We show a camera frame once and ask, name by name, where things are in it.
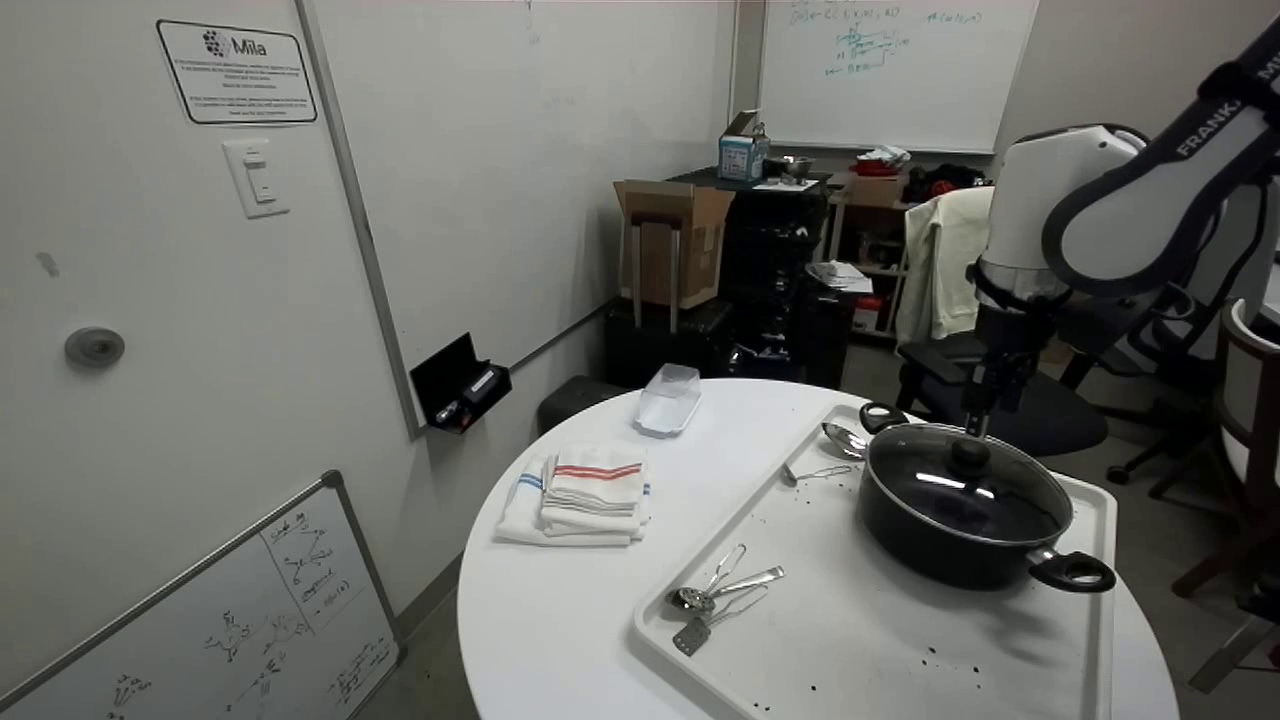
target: light switch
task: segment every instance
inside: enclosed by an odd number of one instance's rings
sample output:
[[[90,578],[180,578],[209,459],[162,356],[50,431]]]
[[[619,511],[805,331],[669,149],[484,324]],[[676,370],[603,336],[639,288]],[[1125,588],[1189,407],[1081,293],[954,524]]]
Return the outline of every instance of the light switch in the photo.
[[[226,165],[233,165],[233,179],[235,179],[235,195],[247,221],[257,218],[283,218],[283,202],[276,188],[276,174],[272,174],[272,157],[268,157],[268,140],[223,140]]]

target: white tray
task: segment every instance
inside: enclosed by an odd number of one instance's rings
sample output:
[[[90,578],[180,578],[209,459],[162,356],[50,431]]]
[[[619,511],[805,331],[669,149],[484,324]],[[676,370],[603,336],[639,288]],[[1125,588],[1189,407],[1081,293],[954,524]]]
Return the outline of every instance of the white tray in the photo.
[[[828,458],[811,431],[795,464]],[[854,524],[859,464],[847,476],[759,492],[672,584],[636,608],[629,648],[709,716],[867,716],[867,720],[1107,720],[1111,594],[1076,595],[1037,580],[1000,594],[917,578]],[[1057,547],[1116,563],[1116,499],[1060,476],[1076,522]],[[782,563],[749,612],[712,625],[684,655],[662,594],[709,584],[720,558],[749,546],[732,578]]]

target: paper sign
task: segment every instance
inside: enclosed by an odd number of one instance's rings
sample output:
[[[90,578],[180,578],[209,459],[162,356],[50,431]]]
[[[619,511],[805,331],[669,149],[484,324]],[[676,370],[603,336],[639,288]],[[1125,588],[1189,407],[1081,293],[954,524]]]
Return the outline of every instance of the paper sign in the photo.
[[[177,19],[157,33],[196,124],[315,119],[295,36]]]

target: whiteboard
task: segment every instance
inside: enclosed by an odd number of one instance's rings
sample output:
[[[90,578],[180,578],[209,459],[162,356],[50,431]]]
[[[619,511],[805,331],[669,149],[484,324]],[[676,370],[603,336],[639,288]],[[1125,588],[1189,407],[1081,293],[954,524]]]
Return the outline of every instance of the whiteboard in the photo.
[[[991,154],[1040,0],[766,0],[777,144]]]
[[[390,664],[396,633],[330,472],[6,697],[0,716],[339,720]]]
[[[732,6],[312,0],[408,370],[517,366],[615,295],[615,179],[714,165]]]

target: pan lid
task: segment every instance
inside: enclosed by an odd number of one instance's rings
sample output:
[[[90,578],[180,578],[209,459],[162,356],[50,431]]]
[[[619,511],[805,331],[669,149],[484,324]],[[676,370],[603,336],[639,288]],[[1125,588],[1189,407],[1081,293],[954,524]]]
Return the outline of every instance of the pan lid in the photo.
[[[1073,499],[1040,459],[946,423],[878,431],[867,476],[905,511],[981,546],[1049,547],[1073,524]]]

